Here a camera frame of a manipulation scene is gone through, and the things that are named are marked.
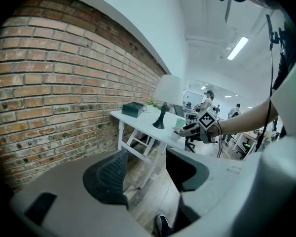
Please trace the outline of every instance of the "sneaker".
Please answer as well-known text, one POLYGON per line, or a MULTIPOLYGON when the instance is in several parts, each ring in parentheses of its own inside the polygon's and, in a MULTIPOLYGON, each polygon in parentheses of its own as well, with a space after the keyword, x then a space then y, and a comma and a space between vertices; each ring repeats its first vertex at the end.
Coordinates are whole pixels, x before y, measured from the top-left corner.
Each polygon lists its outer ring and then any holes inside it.
POLYGON ((172 229, 169 227, 169 221, 163 214, 158 214, 155 217, 155 221, 158 228, 159 236, 166 237, 172 233, 172 229))

